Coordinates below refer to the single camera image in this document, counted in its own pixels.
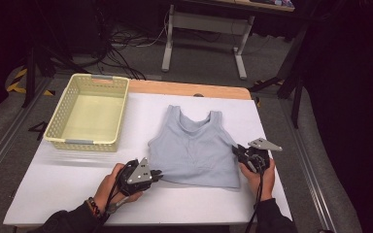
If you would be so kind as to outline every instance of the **table surface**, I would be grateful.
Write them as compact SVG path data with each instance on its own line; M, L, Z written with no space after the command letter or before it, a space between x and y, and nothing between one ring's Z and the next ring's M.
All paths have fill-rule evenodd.
M180 90L175 92L180 95L172 95L178 88ZM190 96L196 92L207 97ZM43 224L51 214L73 210L93 195L115 163L148 157L148 141L158 132L168 105L181 106L183 113L192 120L205 118L212 110L221 111L223 127L237 144L245 146L253 139L265 138L256 106L245 88L131 81L127 101L119 150L115 153L57 150L43 140L4 224ZM240 180L240 188L159 181L137 202L123 205L118 215L110 217L107 225L245 223L253 212L254 198L242 174ZM291 218L277 171L273 195L283 215Z
M207 0L207 1L238 4L238 5L243 5L243 6L249 6L249 7L255 7L255 8L264 8L264 9L276 10L276 11L281 11L281 12L293 12L295 10L295 8L291 8L291 7L251 2L250 0Z

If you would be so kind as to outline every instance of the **wooden table edge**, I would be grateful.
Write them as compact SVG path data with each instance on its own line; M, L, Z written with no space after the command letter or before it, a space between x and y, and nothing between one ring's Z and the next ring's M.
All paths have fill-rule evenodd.
M209 98L252 99L250 92L244 87L158 81L130 80L128 92L184 96L201 94L203 97Z

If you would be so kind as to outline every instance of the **tank top neckline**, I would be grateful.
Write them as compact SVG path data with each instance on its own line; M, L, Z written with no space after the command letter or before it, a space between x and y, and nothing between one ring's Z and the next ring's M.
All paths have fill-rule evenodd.
M206 128L210 127L212 124L214 124L216 114L214 111L211 111L208 113L207 117L203 120L194 121L190 119L188 116L184 115L184 113L181 111L180 107L174 107L175 110L175 116L174 120L177 121L177 125L180 126L180 128L189 136L197 136L203 131L205 131Z

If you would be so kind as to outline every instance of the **aluminum rail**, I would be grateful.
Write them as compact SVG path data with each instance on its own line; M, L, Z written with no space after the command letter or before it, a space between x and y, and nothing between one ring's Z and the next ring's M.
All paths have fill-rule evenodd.
M8 131L2 137L2 140L0 141L0 163L5 158L5 155L11 148L14 140L17 137L17 133L20 127L23 125L30 111L36 104L39 97L43 95L44 91L46 90L46 87L49 85L50 82L51 82L51 79L48 79L48 78L45 78L41 82L39 82L37 89L36 89L35 97L31 100L31 102L28 104L27 107L21 108L19 110L19 112L14 118L13 123L9 127Z
M280 99L279 101L280 101L281 108L284 112L286 122L289 127L289 133L291 134L292 138L294 139L296 143L296 147L298 149L298 158L300 161L300 166L301 166L302 172L304 173L305 179L307 181L307 185L310 188L311 196L316 206L322 227L327 230L331 230L334 233L337 233L335 225L334 225L334 221L331 217L331 214L329 213L329 209L326 205L325 198L319 186L317 176L311 165L308 152L302 141L302 137L299 131L293 127L291 116L290 116L290 112L291 112L290 101L285 100L285 99Z

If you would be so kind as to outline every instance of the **black cable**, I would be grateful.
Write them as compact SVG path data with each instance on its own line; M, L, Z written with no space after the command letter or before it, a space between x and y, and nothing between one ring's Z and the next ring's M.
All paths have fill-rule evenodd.
M86 62L86 63L77 64L77 65L84 68L84 67L88 67L88 66L91 66L91 65L94 65L94 64L98 63L99 61L103 60L105 58L105 56L107 55L107 53L108 53L107 46L105 46L105 49L103 51L104 52L102 53L102 55L100 57L96 58L95 60L89 61L89 62ZM63 68L63 69L68 69L68 67L66 67L62 63L56 62L54 60L52 60L52 62L57 67L60 67L60 68Z
M146 37L143 41L139 42L138 44L135 44L135 45L131 45L131 44L128 44L129 46L131 47L139 47L139 46L143 46L143 45L146 45L150 40L150 35L146 34L144 37Z
M63 46L61 46L61 44L59 43L58 39L57 39L57 36L55 35L55 33L53 32L52 30L52 27L51 27L51 24L50 22L48 21L48 19L45 17L44 15L44 12L42 11L42 8L41 8L41 5L38 3L38 0L35 0L35 4L36 4L36 7L38 8L38 11L39 13L41 14L42 16L42 19L44 20L45 24L47 25L51 35L52 35L52 39L54 40L54 42L56 43L56 45L60 48L60 49L63 49Z
M176 31L191 34L191 35L196 36L196 37L198 37L198 38L200 38L200 39L202 39L202 40L204 40L206 42L209 42L209 43L216 42L220 38L220 35L222 34L222 33L211 33L211 34L217 34L217 38L215 38L213 40L209 40L209 39L207 39L207 38L199 35L199 33L195 32L194 30L177 28Z
M249 52L242 52L242 55L251 55L251 54L254 54L256 52L259 52L260 50L262 50L264 48L264 46L269 42L269 40L271 39L271 36L267 36L267 39L265 40L265 42L256 50L254 51L249 51Z
M101 68L99 67L99 62L96 63L96 66L98 67L99 73L100 73L101 75L103 75L104 73L102 72Z
M115 197L115 195L117 195L117 193L116 194L113 194L114 193L114 191L115 191L115 188L118 186L118 180L117 179L115 179L115 182L114 182L114 185L112 186L112 188L111 188L111 191L110 191L110 194L108 195L108 200L107 200L107 203L106 203L106 205L105 205L105 212L104 212L104 214L102 215L102 217L101 217L101 219L99 219L99 223L96 225L96 227L93 229L93 231L92 231L92 233L96 233L97 231L98 231L98 229L99 229L99 227L101 227L101 226L103 226L104 225L104 223L108 220L108 218L109 218L109 214L107 214L107 211L108 211L108 207L109 207L109 205L111 204L111 201L112 201L112 199Z
M116 197L116 196L118 195L118 193L119 193L119 192L116 192L116 193L112 196L111 200L114 199L114 197Z
M115 61L117 64L122 65L119 60L115 58L115 54L113 51L109 51L107 54L108 58L110 58L112 61Z
M261 170L261 167L260 167L259 163L258 163L258 169L259 169L258 171L260 171L259 172L259 187L258 187L258 190L256 191L256 198L255 198L256 202L255 202L255 205L254 205L254 213L251 216L250 221L248 222L247 228L245 229L245 233L249 233L250 232L251 226L253 225L253 222L254 222L254 219L255 219L255 216L256 216L256 212L258 210L258 204L261 201L264 171Z
M107 66L111 66L111 67L122 68L128 76L129 76L129 74L126 72L126 69L128 69L128 70L132 70L133 72L136 72L136 73L140 74L144 80L147 79L143 73L141 73L141 72L138 71L138 70L132 69L132 68L130 68L130 67L126 67L126 66L124 66L124 65L113 65L113 64L108 64L108 63L106 63L106 62L104 62L104 61L100 61L100 63L102 63L102 64L104 64L104 65L107 65Z
M139 74L142 74L142 73L139 72L139 71L137 71L137 70L135 70L135 69L132 69L132 68L129 66L128 62L126 62L125 58L122 56L122 54L120 54L120 52L119 52L118 50L115 50L115 48L112 48L112 50L114 50L114 51L115 51L115 52L120 56L120 58L122 58L123 62L125 62L126 67L127 67L127 68L129 69L129 71L132 73L133 77L134 77L135 79L137 79L137 80L140 80L140 78L135 74L135 72L136 72L136 73L139 73Z
M135 35L132 35L130 33L130 31L133 31L133 30L132 29L119 30L111 36L111 38L112 38L112 39L110 39L111 42L121 44L121 47L119 47L118 50L123 50L127 46L136 47L136 46L142 45L143 43L146 43L150 39L148 34L145 34L145 33L141 34L138 31L134 31ZM144 37L147 37L147 38L144 41L142 41L141 43L138 43L137 45L131 45L130 44L131 41L139 40L139 39L142 39Z

